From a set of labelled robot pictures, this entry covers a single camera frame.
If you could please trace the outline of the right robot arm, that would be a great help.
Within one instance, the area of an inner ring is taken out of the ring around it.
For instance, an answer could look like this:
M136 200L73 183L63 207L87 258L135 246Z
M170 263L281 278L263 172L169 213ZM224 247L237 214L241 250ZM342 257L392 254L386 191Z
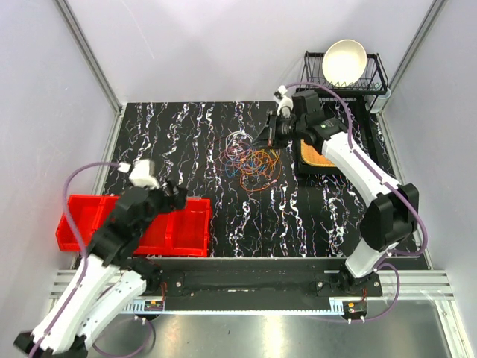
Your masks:
M419 192L413 184L392 178L366 155L353 139L351 122L326 117L317 90L288 96L281 86L274 97L278 107L268 113L253 147L282 149L290 141L303 141L331 161L366 204L360 241L336 279L345 295L356 295L385 255L417 229Z

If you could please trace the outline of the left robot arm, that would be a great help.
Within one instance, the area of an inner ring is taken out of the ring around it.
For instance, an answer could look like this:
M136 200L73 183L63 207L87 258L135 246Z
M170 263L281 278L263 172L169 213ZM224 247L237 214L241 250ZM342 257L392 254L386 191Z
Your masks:
M162 288L159 266L133 258L157 216L186 207L186 188L133 186L120 195L92 235L80 267L59 301L15 347L28 357L86 357L102 330L134 298Z

